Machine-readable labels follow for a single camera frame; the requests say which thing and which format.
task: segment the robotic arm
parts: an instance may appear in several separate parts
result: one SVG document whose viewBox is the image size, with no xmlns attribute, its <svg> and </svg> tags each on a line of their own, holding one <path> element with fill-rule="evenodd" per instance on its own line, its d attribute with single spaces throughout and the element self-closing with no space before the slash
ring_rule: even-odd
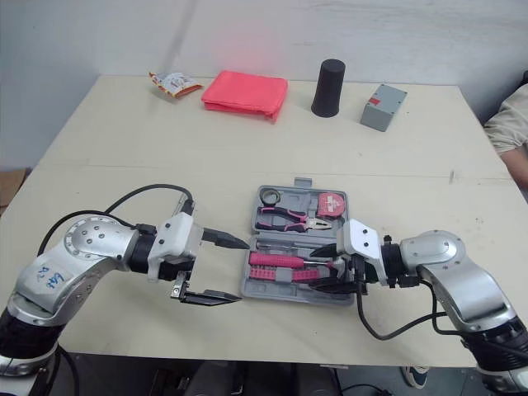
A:
<svg viewBox="0 0 528 396">
<path fill-rule="evenodd" d="M 29 389 L 39 382 L 36 376 L 47 377 L 42 369 L 49 364 L 60 333 L 109 271 L 175 281 L 171 298 L 187 304 L 238 301 L 239 297 L 223 292 L 188 290 L 202 240 L 224 248 L 249 248 L 228 233 L 202 228 L 184 212 L 157 229 L 145 224 L 130 228 L 103 215 L 76 222 L 57 246 L 22 271 L 0 317 L 0 393 L 6 391 L 2 383 L 13 384 L 6 377 L 28 379 Z M 17 390 L 16 394 L 28 393 Z"/>
<path fill-rule="evenodd" d="M 367 283 L 391 288 L 429 285 L 456 328 L 455 332 L 439 330 L 435 312 L 435 330 L 462 338 L 490 390 L 528 395 L 528 332 L 497 282 L 469 259 L 456 235 L 434 230 L 404 239 L 399 245 L 386 236 L 380 246 L 375 230 L 351 219 L 340 230 L 337 244 L 322 247 L 313 256 L 346 259 L 351 281 L 341 285 L 326 282 L 313 288 L 355 292 L 358 309 Z"/>
<path fill-rule="evenodd" d="M 239 300 L 213 290 L 188 290 L 202 240 L 225 248 L 248 248 L 230 234 L 194 224 L 184 212 L 157 228 L 128 227 L 105 215 L 79 220 L 16 282 L 0 317 L 0 390 L 30 394 L 46 384 L 45 367 L 60 333 L 109 271 L 134 271 L 147 274 L 150 281 L 174 281 L 171 298 L 183 303 L 212 306 Z M 528 395 L 528 332 L 497 282 L 467 257 L 464 244 L 454 234 L 435 230 L 400 244 L 385 237 L 380 246 L 375 230 L 351 219 L 339 230 L 336 244 L 318 249 L 313 256 L 345 260 L 343 279 L 312 287 L 326 293 L 356 293 L 358 310 L 368 283 L 391 288 L 429 285 L 456 328 L 454 332 L 438 329 L 436 316 L 440 315 L 434 312 L 435 330 L 463 339 L 490 390 Z M 365 324 L 362 311 L 360 318 Z M 11 390 L 4 389 L 5 384 Z"/>
</svg>

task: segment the pink tape measure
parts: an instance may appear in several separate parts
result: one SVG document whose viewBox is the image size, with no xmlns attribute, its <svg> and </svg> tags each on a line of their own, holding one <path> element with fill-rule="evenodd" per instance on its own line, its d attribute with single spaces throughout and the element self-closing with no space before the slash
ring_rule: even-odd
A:
<svg viewBox="0 0 528 396">
<path fill-rule="evenodd" d="M 345 211 L 345 200 L 335 192 L 319 194 L 317 216 L 339 217 Z"/>
</svg>

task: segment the black wire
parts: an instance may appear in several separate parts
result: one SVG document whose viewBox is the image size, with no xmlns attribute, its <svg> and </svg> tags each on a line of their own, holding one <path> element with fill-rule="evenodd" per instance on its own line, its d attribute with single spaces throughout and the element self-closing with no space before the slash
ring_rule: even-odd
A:
<svg viewBox="0 0 528 396">
<path fill-rule="evenodd" d="M 51 376 L 44 390 L 45 396 L 48 396 L 51 392 L 51 389 L 53 388 L 53 384 L 55 382 L 55 379 L 57 378 L 57 373 L 59 373 L 59 367 L 60 367 L 60 350 L 56 348 L 54 362 L 53 362 L 53 370 L 51 371 Z"/>
<path fill-rule="evenodd" d="M 183 194 L 185 194 L 187 196 L 188 200 L 192 201 L 192 194 L 186 188 L 175 186 L 173 184 L 151 184 L 149 186 L 140 187 L 137 190 L 133 190 L 133 191 L 129 192 L 128 194 L 126 194 L 125 196 L 122 196 L 119 200 L 117 200 L 112 205 L 110 205 L 108 207 L 108 209 L 105 210 L 105 212 L 106 213 L 112 212 L 115 208 L 117 208 L 123 202 L 125 202 L 129 198 L 139 194 L 140 192 L 143 192 L 143 191 L 146 191 L 146 190 L 153 190 L 153 189 L 156 189 L 156 188 L 167 188 L 169 190 L 180 191 L 180 192 L 182 192 Z"/>
<path fill-rule="evenodd" d="M 57 348 L 60 351 L 60 354 L 64 356 L 64 359 L 66 359 L 66 362 L 69 365 L 69 368 L 72 370 L 72 377 L 73 377 L 73 395 L 79 396 L 79 393 L 81 391 L 81 385 L 79 381 L 79 372 L 77 371 L 77 366 L 75 365 L 75 362 L 73 361 L 72 357 L 67 353 L 64 348 L 62 348 L 60 345 L 57 346 Z"/>
<path fill-rule="evenodd" d="M 420 280 L 420 283 L 427 286 L 429 290 L 431 291 L 431 295 L 432 295 L 432 313 L 431 314 L 434 315 L 438 308 L 438 303 L 436 302 L 435 291 L 433 290 L 432 285 L 429 282 Z M 442 336 L 458 336 L 458 337 L 464 338 L 464 337 L 468 337 L 471 335 L 470 332 L 457 332 L 455 330 L 441 330 L 438 328 L 438 322 L 436 321 L 436 318 L 437 317 L 433 317 L 432 319 L 432 327 L 435 329 L 435 332 L 437 332 L 438 334 L 441 334 Z M 528 353 L 526 352 L 518 351 L 517 349 L 513 349 L 508 346 L 499 345 L 494 342 L 485 342 L 483 340 L 474 340 L 474 341 L 481 344 L 482 347 L 487 347 L 488 349 L 489 348 L 497 349 L 499 351 L 511 353 L 512 355 L 519 356 L 522 359 L 528 360 Z"/>
<path fill-rule="evenodd" d="M 358 282 L 358 284 L 357 284 L 357 292 L 356 292 L 357 313 L 360 316 L 361 323 L 363 323 L 363 326 L 365 326 L 365 328 L 372 335 L 372 337 L 374 337 L 374 338 L 376 338 L 378 340 L 381 340 L 381 341 L 390 340 L 391 338 L 399 336 L 401 333 L 406 332 L 408 329 L 413 328 L 414 326 L 417 326 L 420 323 L 424 323 L 427 320 L 430 320 L 430 319 L 433 319 L 433 318 L 436 319 L 436 318 L 439 318 L 439 317 L 447 315 L 447 313 L 445 313 L 445 312 L 429 313 L 428 315 L 422 316 L 421 318 L 415 319 L 412 322 L 407 323 L 405 326 L 402 326 L 401 328 L 399 328 L 398 330 L 396 330 L 394 332 L 391 332 L 391 333 L 385 334 L 385 335 L 381 335 L 381 334 L 378 334 L 372 328 L 372 326 L 370 326 L 370 324 L 367 322 L 367 320 L 365 318 L 365 313 L 363 312 L 363 298 L 362 298 L 362 295 L 361 295 L 361 290 L 362 290 L 361 284 Z"/>
<path fill-rule="evenodd" d="M 341 381 L 339 380 L 339 375 L 337 375 L 337 370 L 335 368 L 333 369 L 333 375 L 336 378 L 336 385 L 339 389 L 339 396 L 343 396 L 343 391 L 341 390 Z"/>
<path fill-rule="evenodd" d="M 53 235 L 55 231 L 57 231 L 57 228 L 60 227 L 62 223 L 64 223 L 67 220 L 70 220 L 73 217 L 77 217 L 79 215 L 99 215 L 99 216 L 111 217 L 112 219 L 119 221 L 121 224 L 123 224 L 126 227 L 131 227 L 131 228 L 134 227 L 132 224 L 129 224 L 126 221 L 115 217 L 113 214 L 107 214 L 105 212 L 101 212 L 100 210 L 78 210 L 77 212 L 66 214 L 62 219 L 60 219 L 55 224 L 53 224 L 53 226 L 49 229 L 48 233 L 44 236 L 44 239 L 42 239 L 42 242 L 40 243 L 39 251 L 37 252 L 37 256 L 40 256 L 42 253 L 44 253 L 44 250 L 46 249 L 46 245 L 50 241 L 51 236 Z"/>
<path fill-rule="evenodd" d="M 383 390 L 381 388 L 378 388 L 377 386 L 374 386 L 374 385 L 371 385 L 371 384 L 355 384 L 355 385 L 350 385 L 350 386 L 347 386 L 346 388 L 344 389 L 341 389 L 342 392 L 346 392 L 347 390 L 349 389 L 354 389 L 354 388 L 360 388 L 361 386 L 366 386 L 368 388 L 372 388 L 372 389 L 375 389 L 377 390 L 378 392 L 382 393 Z"/>
</svg>

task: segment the pink towel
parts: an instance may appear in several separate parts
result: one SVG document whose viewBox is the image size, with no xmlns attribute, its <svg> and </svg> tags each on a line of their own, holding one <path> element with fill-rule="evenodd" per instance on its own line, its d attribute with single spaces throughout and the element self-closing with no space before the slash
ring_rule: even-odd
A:
<svg viewBox="0 0 528 396">
<path fill-rule="evenodd" d="M 288 82 L 284 78 L 224 70 L 205 90 L 201 100 L 207 110 L 262 114 L 275 122 L 287 89 Z"/>
</svg>

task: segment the white wall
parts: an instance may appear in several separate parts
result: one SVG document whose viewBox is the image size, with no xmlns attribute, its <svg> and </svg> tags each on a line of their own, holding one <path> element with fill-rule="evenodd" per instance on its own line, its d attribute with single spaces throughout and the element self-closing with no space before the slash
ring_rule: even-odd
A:
<svg viewBox="0 0 528 396">
<path fill-rule="evenodd" d="M 458 84 L 484 120 L 528 69 L 525 0 L 2 0 L 0 167 L 35 165 L 99 74 L 222 68 Z"/>
</svg>

